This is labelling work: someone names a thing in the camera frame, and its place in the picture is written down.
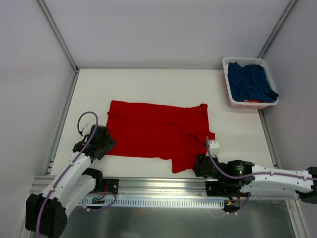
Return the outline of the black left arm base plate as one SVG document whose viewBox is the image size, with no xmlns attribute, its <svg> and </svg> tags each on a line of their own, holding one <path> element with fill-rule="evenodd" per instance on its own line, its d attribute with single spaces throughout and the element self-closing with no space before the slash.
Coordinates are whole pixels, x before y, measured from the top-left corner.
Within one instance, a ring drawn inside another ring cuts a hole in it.
<svg viewBox="0 0 317 238">
<path fill-rule="evenodd" d="M 104 178 L 101 186 L 102 192 L 110 192 L 115 195 L 118 194 L 119 179 L 116 178 Z"/>
</svg>

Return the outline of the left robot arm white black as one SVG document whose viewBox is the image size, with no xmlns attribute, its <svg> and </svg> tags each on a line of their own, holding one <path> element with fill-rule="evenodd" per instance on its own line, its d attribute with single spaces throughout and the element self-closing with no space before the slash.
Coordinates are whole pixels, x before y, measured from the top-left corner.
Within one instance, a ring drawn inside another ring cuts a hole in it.
<svg viewBox="0 0 317 238">
<path fill-rule="evenodd" d="M 109 129 L 93 125 L 90 133 L 74 145 L 68 162 L 54 180 L 39 194 L 27 198 L 25 229 L 38 237 L 58 238 L 84 197 L 116 197 L 118 180 L 105 180 L 102 171 L 91 168 L 94 160 L 101 160 L 114 146 Z"/>
</svg>

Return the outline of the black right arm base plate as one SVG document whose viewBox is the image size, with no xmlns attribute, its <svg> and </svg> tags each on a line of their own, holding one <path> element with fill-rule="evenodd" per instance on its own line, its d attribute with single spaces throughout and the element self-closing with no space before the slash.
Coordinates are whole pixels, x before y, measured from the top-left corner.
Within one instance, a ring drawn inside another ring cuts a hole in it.
<svg viewBox="0 0 317 238">
<path fill-rule="evenodd" d="M 210 197 L 227 197 L 232 200 L 233 197 L 247 197 L 247 193 L 242 193 L 239 187 L 221 184 L 219 181 L 206 181 L 206 193 Z"/>
</svg>

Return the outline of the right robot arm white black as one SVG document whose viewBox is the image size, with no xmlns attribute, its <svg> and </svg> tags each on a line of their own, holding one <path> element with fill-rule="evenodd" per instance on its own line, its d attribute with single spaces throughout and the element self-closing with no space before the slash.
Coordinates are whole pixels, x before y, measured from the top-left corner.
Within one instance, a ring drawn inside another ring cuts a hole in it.
<svg viewBox="0 0 317 238">
<path fill-rule="evenodd" d="M 317 202 L 317 169 L 302 171 L 272 169 L 243 160 L 220 163 L 217 157 L 198 155 L 193 167 L 206 182 L 208 196 L 232 199 L 238 196 L 298 198 L 304 203 Z"/>
</svg>

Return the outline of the red t shirt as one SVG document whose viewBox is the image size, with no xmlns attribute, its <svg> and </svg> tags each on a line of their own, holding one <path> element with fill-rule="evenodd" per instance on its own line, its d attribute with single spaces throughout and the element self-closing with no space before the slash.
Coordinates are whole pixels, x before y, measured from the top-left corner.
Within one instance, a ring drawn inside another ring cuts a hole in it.
<svg viewBox="0 0 317 238">
<path fill-rule="evenodd" d="M 208 105 L 182 108 L 113 100 L 106 126 L 116 145 L 109 155 L 171 160 L 174 174 L 192 169 L 207 152 Z"/>
</svg>

